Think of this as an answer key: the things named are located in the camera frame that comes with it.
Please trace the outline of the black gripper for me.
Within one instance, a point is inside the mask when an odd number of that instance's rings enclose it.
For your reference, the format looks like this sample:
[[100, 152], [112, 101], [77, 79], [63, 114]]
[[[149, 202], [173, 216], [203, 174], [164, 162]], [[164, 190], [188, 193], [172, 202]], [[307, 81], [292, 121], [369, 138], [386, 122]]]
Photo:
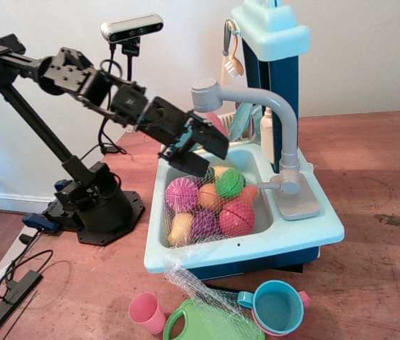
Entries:
[[137, 129], [162, 143], [159, 156], [179, 171], [197, 177], [206, 174], [210, 162], [194, 153], [197, 143], [220, 159], [227, 156], [228, 138], [192, 111], [184, 112], [159, 97], [149, 102], [140, 96], [136, 116]]

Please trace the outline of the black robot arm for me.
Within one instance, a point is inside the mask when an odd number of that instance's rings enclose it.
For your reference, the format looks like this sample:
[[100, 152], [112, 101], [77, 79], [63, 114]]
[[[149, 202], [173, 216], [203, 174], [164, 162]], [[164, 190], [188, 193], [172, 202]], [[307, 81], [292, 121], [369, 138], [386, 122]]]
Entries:
[[98, 70], [79, 51], [67, 47], [54, 57], [26, 57], [15, 35], [0, 38], [0, 94], [60, 160], [70, 179], [56, 189], [55, 201], [31, 225], [43, 232], [74, 232], [82, 244], [108, 245], [131, 233], [144, 212], [134, 191], [124, 191], [118, 175], [103, 162], [85, 166], [51, 131], [16, 90], [18, 77], [30, 78], [52, 95], [68, 94], [88, 109], [123, 126], [133, 125], [162, 144], [159, 157], [184, 173], [203, 176], [209, 163], [193, 152], [201, 145], [224, 159], [228, 139], [212, 123], [156, 97], [138, 84]]

